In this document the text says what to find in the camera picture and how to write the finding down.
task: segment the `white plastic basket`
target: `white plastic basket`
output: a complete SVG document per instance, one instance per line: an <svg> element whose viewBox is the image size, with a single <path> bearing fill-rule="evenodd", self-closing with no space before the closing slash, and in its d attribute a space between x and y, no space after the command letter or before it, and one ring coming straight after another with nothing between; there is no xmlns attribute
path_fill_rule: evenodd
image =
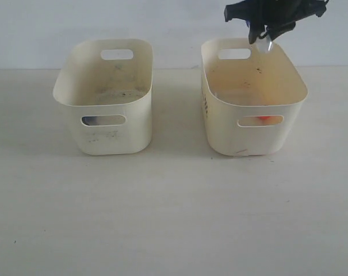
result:
<svg viewBox="0 0 348 276"><path fill-rule="evenodd" d="M72 50L53 96L83 152L132 154L149 145L152 63L151 45L137 39L87 41Z"/></svg>
<svg viewBox="0 0 348 276"><path fill-rule="evenodd" d="M250 56L220 59L229 49L249 49ZM261 54L247 39L203 44L202 93L208 142L228 156L278 151L308 94L280 46Z"/></svg>

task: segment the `white table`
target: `white table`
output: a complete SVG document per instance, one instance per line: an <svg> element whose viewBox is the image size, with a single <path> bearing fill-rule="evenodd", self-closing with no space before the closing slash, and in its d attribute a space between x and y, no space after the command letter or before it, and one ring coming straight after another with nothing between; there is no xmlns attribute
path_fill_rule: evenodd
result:
<svg viewBox="0 0 348 276"><path fill-rule="evenodd" d="M348 276L348 67L299 70L284 148L252 158L207 144L199 70L156 71L151 145L103 157L58 71L0 71L0 276Z"/></svg>

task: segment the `bin handle hole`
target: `bin handle hole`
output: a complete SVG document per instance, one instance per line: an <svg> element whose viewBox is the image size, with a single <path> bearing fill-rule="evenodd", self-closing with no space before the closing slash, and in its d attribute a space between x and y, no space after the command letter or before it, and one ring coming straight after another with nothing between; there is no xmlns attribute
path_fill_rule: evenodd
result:
<svg viewBox="0 0 348 276"><path fill-rule="evenodd" d="M250 49L222 49L218 54L221 60L248 59L250 55Z"/></svg>
<svg viewBox="0 0 348 276"><path fill-rule="evenodd" d="M109 115L109 116L84 116L82 117L82 124L88 127L99 125L123 125L127 119L123 115Z"/></svg>
<svg viewBox="0 0 348 276"><path fill-rule="evenodd" d="M272 127L284 121L284 117L276 116L247 116L238 120L238 126L242 128Z"/></svg>
<svg viewBox="0 0 348 276"><path fill-rule="evenodd" d="M103 60L133 59L134 53L129 49L103 50L101 52L101 57Z"/></svg>

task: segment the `white wall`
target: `white wall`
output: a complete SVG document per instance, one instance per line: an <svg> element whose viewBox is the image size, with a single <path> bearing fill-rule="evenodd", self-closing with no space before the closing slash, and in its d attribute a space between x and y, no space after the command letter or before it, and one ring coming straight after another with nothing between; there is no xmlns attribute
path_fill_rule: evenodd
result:
<svg viewBox="0 0 348 276"><path fill-rule="evenodd" d="M238 0L0 0L0 68L60 68L86 39L137 37L154 46L155 67L194 67L200 45L247 36L242 21L224 22ZM296 65L348 65L348 0L331 0L280 37Z"/></svg>

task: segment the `red object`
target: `red object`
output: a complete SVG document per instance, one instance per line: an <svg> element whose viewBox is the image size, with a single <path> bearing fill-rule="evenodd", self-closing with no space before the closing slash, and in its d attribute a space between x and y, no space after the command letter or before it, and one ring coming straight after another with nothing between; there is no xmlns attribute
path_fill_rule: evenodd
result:
<svg viewBox="0 0 348 276"><path fill-rule="evenodd" d="M261 116L261 117L258 117L259 119L261 119L262 121L265 121L269 118L271 118L271 116Z"/></svg>

